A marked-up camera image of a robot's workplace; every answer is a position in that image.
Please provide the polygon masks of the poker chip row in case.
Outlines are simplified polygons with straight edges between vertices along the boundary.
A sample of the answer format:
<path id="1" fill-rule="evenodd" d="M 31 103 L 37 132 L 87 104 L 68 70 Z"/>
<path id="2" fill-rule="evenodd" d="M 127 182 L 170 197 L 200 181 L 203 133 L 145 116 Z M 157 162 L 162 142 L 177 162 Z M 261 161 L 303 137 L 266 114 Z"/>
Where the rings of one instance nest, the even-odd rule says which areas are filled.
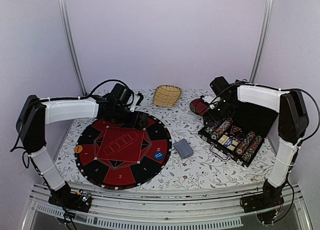
<path id="1" fill-rule="evenodd" d="M 246 149 L 249 147 L 250 143 L 253 141 L 253 139 L 255 138 L 256 133 L 253 131 L 250 131 L 242 140 L 242 142 L 238 145 L 238 147 L 235 150 L 235 153 L 238 156 L 242 156 Z"/>

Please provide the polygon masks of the right aluminium corner post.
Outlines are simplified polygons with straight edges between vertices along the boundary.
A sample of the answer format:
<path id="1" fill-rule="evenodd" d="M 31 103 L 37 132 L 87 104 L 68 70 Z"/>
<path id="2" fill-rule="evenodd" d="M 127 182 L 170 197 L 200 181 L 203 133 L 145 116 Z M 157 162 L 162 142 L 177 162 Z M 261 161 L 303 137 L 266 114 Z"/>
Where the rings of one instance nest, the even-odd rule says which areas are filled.
<path id="1" fill-rule="evenodd" d="M 260 63 L 261 63 L 262 56 L 263 56 L 264 46 L 265 46 L 266 39 L 267 39 L 268 29 L 269 29 L 269 25 L 270 25 L 270 21 L 271 21 L 271 16 L 272 16 L 272 11 L 273 11 L 273 3 L 274 3 L 274 0 L 265 0 L 265 6 L 264 6 L 259 41 L 258 41 L 258 45 L 257 45 L 255 58 L 253 61 L 252 70 L 250 73 L 250 78 L 249 78 L 250 83 L 255 83 L 257 76 L 258 76 Z"/>

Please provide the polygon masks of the black poker chip case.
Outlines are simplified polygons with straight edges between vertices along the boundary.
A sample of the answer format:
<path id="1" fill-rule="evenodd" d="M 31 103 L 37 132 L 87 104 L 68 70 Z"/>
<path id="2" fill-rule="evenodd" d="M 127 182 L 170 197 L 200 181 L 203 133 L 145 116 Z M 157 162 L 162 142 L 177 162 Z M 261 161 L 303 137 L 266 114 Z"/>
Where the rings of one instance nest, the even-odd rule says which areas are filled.
<path id="1" fill-rule="evenodd" d="M 240 142 L 245 138 L 245 136 L 249 132 L 255 132 L 256 136 L 262 137 L 262 142 L 260 143 L 258 149 L 253 154 L 252 158 L 249 162 L 245 162 L 242 159 L 242 156 L 236 154 L 235 150 L 229 150 L 223 147 L 218 140 L 211 139 L 211 134 L 217 129 L 225 120 L 219 121 L 216 124 L 214 123 L 207 123 L 201 130 L 198 131 L 198 134 L 201 138 L 206 141 L 207 143 L 211 144 L 212 147 L 218 149 L 223 154 L 227 155 L 229 159 L 234 160 L 237 164 L 243 167 L 249 167 L 252 163 L 254 157 L 257 155 L 259 149 L 261 148 L 264 140 L 266 139 L 271 127 L 273 126 L 278 113 L 272 109 L 255 105 L 252 103 L 244 103 L 240 102 L 238 107 L 235 109 L 235 113 L 233 116 L 229 116 L 227 118 L 231 118 L 233 123 L 231 126 L 237 126 L 241 128 L 241 132 L 235 135 L 230 135 L 231 126 L 223 133 L 223 135 L 227 135 L 229 137 L 234 137 L 238 139 Z"/>

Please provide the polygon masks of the left aluminium corner post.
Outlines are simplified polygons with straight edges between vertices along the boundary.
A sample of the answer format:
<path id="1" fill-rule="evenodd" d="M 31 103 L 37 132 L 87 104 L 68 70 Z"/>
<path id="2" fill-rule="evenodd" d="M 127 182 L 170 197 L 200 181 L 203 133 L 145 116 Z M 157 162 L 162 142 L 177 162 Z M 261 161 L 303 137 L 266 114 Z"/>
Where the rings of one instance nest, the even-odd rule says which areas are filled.
<path id="1" fill-rule="evenodd" d="M 85 81 L 83 79 L 82 72 L 80 69 L 78 56 L 76 53 L 76 48 L 75 48 L 75 44 L 72 36 L 72 29 L 71 29 L 71 24 L 69 20 L 67 1 L 58 0 L 58 5 L 59 5 L 62 25 L 63 25 L 65 37 L 66 37 L 67 47 L 70 54 L 71 63 L 75 72 L 75 78 L 78 83 L 81 94 L 86 95 L 87 89 L 86 89 Z"/>

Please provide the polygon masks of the aluminium corner post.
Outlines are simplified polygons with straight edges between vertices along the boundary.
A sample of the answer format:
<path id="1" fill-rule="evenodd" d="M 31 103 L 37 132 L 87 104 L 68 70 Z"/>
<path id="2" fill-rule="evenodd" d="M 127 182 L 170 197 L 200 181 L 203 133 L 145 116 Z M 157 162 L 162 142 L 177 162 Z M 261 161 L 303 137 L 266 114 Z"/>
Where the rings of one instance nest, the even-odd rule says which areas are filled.
<path id="1" fill-rule="evenodd" d="M 250 78 L 249 78 L 250 83 L 255 83 L 257 76 L 258 76 L 260 63 L 261 63 L 262 56 L 263 56 L 264 46 L 265 46 L 266 39 L 267 39 L 268 29 L 269 29 L 269 25 L 270 25 L 270 21 L 271 21 L 271 16 L 272 16 L 272 11 L 273 11 L 273 3 L 274 3 L 274 0 L 265 0 L 265 6 L 264 6 L 259 41 L 258 41 L 258 45 L 257 45 L 255 58 L 253 61 L 252 70 L 250 73 Z"/>
<path id="2" fill-rule="evenodd" d="M 80 69 L 78 56 L 76 53 L 76 48 L 75 48 L 75 44 L 72 36 L 72 29 L 71 29 L 71 24 L 69 20 L 67 1 L 58 0 L 58 5 L 59 5 L 62 25 L 63 25 L 65 37 L 66 37 L 67 47 L 70 54 L 71 63 L 75 72 L 75 78 L 78 83 L 81 94 L 86 95 L 87 89 L 86 89 L 85 81 L 83 79 L 82 72 Z"/>

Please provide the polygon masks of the red floral round plate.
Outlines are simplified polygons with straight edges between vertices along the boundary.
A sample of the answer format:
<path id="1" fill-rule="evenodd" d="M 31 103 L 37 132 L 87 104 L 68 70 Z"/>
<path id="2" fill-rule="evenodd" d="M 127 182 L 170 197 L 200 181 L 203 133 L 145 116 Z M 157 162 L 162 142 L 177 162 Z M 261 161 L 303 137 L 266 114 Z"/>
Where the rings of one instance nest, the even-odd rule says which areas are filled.
<path id="1" fill-rule="evenodd" d="M 189 108 L 194 114 L 198 116 L 203 116 L 211 110 L 209 104 L 201 98 L 192 100 L 189 104 Z"/>

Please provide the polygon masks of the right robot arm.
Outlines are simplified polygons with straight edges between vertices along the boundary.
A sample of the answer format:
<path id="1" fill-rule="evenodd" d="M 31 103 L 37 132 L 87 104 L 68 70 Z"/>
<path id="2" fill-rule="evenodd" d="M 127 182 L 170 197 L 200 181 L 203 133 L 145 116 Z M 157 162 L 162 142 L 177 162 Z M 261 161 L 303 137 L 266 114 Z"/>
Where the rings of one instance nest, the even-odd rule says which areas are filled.
<path id="1" fill-rule="evenodd" d="M 278 122 L 279 146 L 272 171 L 262 193 L 244 197 L 241 204 L 262 208 L 282 204 L 282 189 L 288 184 L 309 125 L 301 91 L 239 80 L 228 83 L 223 76 L 216 77 L 210 87 L 219 100 L 212 99 L 205 108 L 197 109 L 206 123 L 198 133 L 238 164 L 248 167 L 252 163 L 274 122 Z"/>

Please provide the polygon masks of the woven bamboo basket tray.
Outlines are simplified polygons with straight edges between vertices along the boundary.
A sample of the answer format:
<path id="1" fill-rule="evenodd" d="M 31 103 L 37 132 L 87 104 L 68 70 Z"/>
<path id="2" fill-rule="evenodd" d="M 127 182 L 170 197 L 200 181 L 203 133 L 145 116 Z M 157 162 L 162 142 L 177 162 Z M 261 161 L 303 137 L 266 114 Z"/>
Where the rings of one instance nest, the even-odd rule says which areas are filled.
<path id="1" fill-rule="evenodd" d="M 182 89 L 172 85 L 160 85 L 153 96 L 153 104 L 160 107 L 173 108 L 182 94 Z"/>

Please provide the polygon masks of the red triangle sign card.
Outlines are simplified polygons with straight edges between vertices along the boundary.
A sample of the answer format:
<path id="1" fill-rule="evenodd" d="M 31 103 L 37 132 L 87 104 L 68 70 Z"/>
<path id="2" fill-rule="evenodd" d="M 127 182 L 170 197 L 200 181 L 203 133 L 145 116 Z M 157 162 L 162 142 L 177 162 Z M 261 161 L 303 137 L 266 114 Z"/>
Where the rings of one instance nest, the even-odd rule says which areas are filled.
<path id="1" fill-rule="evenodd" d="M 237 126 L 235 126 L 235 125 L 232 125 L 231 128 L 230 128 L 229 134 L 230 134 L 231 136 L 234 136 L 234 135 L 238 134 L 238 133 L 241 132 L 241 131 L 242 131 L 242 129 L 241 129 L 240 127 L 237 127 Z"/>

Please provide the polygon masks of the round red black poker mat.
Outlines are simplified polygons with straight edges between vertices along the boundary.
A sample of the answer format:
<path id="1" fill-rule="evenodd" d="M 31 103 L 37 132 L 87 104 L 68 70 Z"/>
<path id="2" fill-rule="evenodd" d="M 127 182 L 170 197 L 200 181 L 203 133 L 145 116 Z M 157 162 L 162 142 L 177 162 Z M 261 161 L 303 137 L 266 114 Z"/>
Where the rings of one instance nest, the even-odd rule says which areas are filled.
<path id="1" fill-rule="evenodd" d="M 88 125 L 76 142 L 74 153 L 78 170 L 92 184 L 110 190 L 140 186 L 161 172 L 168 162 L 172 139 L 169 130 L 156 117 L 148 115 L 143 129 L 98 119 Z M 155 151 L 164 159 L 154 160 Z"/>

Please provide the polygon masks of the orange dealer button chip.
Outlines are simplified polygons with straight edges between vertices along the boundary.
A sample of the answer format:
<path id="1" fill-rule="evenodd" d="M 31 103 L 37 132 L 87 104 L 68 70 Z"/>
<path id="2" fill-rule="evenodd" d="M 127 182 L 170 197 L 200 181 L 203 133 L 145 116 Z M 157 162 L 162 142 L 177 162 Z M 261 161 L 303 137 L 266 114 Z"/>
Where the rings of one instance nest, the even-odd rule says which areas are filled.
<path id="1" fill-rule="evenodd" d="M 74 148 L 74 153 L 75 154 L 79 154 L 83 151 L 83 147 L 81 145 L 77 145 L 75 148 Z"/>

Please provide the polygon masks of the blue small blind chip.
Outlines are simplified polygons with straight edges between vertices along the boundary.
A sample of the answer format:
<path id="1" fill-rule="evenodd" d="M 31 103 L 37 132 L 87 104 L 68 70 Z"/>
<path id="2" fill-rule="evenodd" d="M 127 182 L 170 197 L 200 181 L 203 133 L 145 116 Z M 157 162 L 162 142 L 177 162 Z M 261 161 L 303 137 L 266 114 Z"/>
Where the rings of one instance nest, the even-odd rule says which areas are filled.
<path id="1" fill-rule="evenodd" d="M 164 157 L 165 157 L 165 154 L 159 150 L 155 151 L 153 154 L 153 159 L 156 161 L 161 161 L 164 159 Z"/>

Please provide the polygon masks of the blue checkered card deck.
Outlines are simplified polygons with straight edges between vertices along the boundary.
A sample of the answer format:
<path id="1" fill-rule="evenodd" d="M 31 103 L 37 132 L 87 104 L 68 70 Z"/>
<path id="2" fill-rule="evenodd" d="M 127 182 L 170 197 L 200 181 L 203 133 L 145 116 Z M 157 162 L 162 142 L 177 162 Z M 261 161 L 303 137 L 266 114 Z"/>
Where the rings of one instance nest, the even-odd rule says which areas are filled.
<path id="1" fill-rule="evenodd" d="M 181 159 L 187 159 L 194 154 L 194 150 L 186 139 L 181 139 L 178 142 L 173 143 L 173 147 L 178 152 Z"/>

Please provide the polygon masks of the boxed card deck in case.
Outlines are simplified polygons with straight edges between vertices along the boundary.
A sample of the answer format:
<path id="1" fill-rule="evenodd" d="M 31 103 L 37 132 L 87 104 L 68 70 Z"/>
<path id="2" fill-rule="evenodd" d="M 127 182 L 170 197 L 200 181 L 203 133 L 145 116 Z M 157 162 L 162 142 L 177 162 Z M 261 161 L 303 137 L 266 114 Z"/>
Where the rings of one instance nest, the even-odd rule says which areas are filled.
<path id="1" fill-rule="evenodd" d="M 218 140 L 218 143 L 226 149 L 234 151 L 241 142 L 233 136 L 230 137 L 223 134 L 222 137 Z"/>

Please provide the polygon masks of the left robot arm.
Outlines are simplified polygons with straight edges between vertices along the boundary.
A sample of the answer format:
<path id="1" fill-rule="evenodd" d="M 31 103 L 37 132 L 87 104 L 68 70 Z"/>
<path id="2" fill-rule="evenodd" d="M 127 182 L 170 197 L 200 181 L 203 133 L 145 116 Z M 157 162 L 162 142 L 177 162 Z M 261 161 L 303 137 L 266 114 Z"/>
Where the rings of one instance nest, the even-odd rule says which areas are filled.
<path id="1" fill-rule="evenodd" d="M 17 119 L 16 142 L 21 146 L 15 144 L 12 150 L 24 151 L 22 155 L 28 157 L 25 167 L 33 165 L 52 197 L 63 207 L 70 207 L 74 203 L 74 195 L 48 153 L 45 126 L 74 119 L 111 119 L 134 129 L 146 128 L 147 114 L 135 110 L 143 100 L 143 95 L 135 94 L 121 80 L 115 79 L 114 83 L 111 92 L 103 96 L 95 94 L 96 87 L 88 95 L 78 97 L 38 98 L 29 95 Z"/>

